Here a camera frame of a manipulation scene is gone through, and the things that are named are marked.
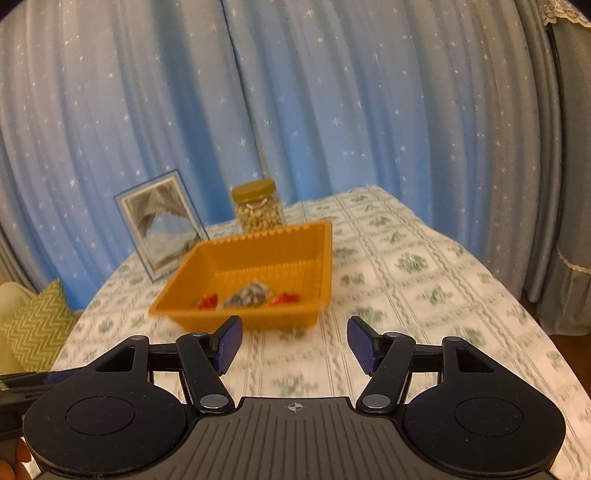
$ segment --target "gray curtain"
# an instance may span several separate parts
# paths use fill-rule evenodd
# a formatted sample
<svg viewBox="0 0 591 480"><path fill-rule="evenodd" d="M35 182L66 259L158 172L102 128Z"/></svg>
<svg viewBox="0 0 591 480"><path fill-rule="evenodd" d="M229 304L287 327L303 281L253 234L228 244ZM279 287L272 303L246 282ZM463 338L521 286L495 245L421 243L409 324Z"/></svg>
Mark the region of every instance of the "gray curtain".
<svg viewBox="0 0 591 480"><path fill-rule="evenodd" d="M563 199L558 240L538 304L549 334L591 332L591 29L552 25L563 81Z"/></svg>
<svg viewBox="0 0 591 480"><path fill-rule="evenodd" d="M540 185L538 212L524 288L530 301L540 298L550 254L560 201L562 132L556 68L538 5L515 0L534 71L540 122Z"/></svg>

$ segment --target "picture frame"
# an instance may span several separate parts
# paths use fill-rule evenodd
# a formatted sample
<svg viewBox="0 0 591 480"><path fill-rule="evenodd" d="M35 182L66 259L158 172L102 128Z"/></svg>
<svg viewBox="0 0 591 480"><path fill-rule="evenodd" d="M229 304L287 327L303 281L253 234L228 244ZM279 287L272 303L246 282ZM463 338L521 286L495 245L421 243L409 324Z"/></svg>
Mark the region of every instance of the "picture frame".
<svg viewBox="0 0 591 480"><path fill-rule="evenodd" d="M115 202L152 282L175 270L195 245L209 240L178 170L118 193Z"/></svg>

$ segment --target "finger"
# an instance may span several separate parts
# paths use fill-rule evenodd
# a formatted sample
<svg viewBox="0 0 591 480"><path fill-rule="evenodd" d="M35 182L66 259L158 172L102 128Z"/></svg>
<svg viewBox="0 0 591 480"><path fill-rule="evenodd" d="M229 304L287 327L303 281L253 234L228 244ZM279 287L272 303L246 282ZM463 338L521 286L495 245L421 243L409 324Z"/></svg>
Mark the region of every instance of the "finger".
<svg viewBox="0 0 591 480"><path fill-rule="evenodd" d="M31 461L31 452L23 439L17 441L17 462L28 463Z"/></svg>
<svg viewBox="0 0 591 480"><path fill-rule="evenodd" d="M0 460L0 480L15 480L12 468L4 460Z"/></svg>
<svg viewBox="0 0 591 480"><path fill-rule="evenodd" d="M14 478L15 480L31 480L31 475L22 463L17 462L14 468Z"/></svg>

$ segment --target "jar lid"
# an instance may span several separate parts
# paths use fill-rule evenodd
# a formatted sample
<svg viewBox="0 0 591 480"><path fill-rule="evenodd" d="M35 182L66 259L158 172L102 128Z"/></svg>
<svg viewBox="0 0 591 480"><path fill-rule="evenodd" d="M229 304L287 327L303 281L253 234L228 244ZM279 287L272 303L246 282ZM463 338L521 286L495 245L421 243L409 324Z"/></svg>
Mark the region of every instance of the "jar lid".
<svg viewBox="0 0 591 480"><path fill-rule="evenodd" d="M277 187L275 187L275 182L272 179L255 180L233 189L232 198L236 203L253 202L273 195L276 191Z"/></svg>

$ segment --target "clear plastic bag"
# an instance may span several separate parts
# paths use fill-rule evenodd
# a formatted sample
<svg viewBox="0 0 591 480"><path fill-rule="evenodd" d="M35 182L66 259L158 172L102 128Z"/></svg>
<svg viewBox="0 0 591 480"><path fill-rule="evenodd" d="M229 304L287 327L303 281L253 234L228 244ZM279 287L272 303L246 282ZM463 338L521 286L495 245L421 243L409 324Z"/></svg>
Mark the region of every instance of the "clear plastic bag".
<svg viewBox="0 0 591 480"><path fill-rule="evenodd" d="M263 283L254 281L224 300L217 308L254 307L264 304L272 296L273 292L269 287Z"/></svg>

